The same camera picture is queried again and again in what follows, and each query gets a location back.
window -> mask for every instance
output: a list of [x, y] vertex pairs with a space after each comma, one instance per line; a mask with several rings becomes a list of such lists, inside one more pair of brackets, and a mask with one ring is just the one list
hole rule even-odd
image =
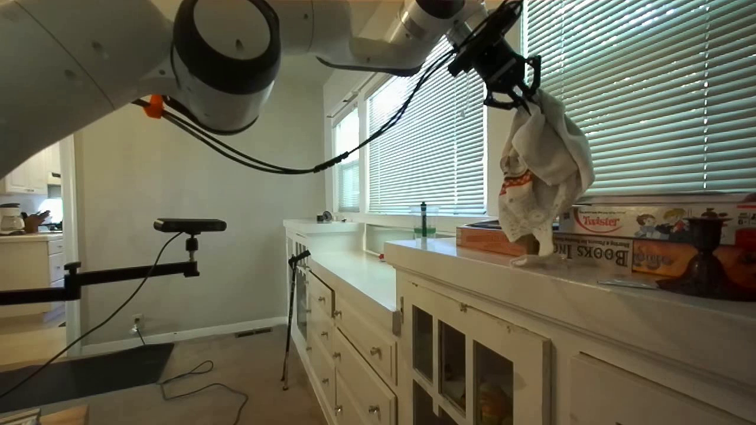
[[[425, 63], [452, 49], [440, 41]], [[417, 77], [391, 77], [367, 96], [367, 132], [379, 129], [412, 93]], [[440, 69], [405, 117], [369, 145], [369, 211], [472, 216], [487, 211], [485, 87]]]
[[[360, 113], [356, 109], [347, 111], [334, 125], [334, 155], [350, 151], [360, 143]], [[360, 210], [360, 151], [347, 155], [336, 168], [336, 183], [339, 183], [339, 211], [355, 211]]]
[[590, 141], [589, 193], [756, 190], [756, 1], [526, 1], [544, 90]]

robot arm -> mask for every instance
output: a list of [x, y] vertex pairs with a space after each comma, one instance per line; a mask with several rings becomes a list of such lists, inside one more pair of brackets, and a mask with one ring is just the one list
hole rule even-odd
[[[382, 38], [363, 38], [360, 20], [379, 5], [394, 17]], [[517, 17], [520, 0], [493, 14], [480, 0], [0, 0], [0, 174], [144, 93], [211, 132], [242, 132], [289, 52], [412, 76], [447, 36], [453, 76], [476, 69], [490, 92], [523, 98], [526, 61], [503, 41]]]

